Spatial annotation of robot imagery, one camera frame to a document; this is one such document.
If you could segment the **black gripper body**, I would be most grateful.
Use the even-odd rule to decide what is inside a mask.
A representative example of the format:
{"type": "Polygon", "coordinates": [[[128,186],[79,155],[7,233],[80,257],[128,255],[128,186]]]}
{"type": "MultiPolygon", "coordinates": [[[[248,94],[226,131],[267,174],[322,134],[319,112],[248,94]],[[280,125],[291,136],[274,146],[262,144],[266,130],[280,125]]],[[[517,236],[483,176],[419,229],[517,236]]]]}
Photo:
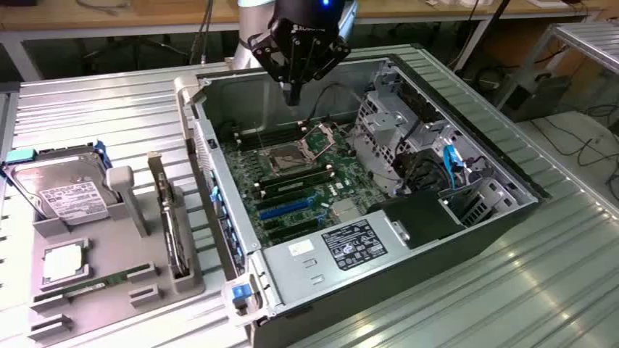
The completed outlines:
{"type": "Polygon", "coordinates": [[[322,45],[330,45],[339,38],[345,5],[345,1],[275,1],[268,29],[270,37],[283,54],[292,53],[296,42],[304,51],[315,39],[322,45]]]}

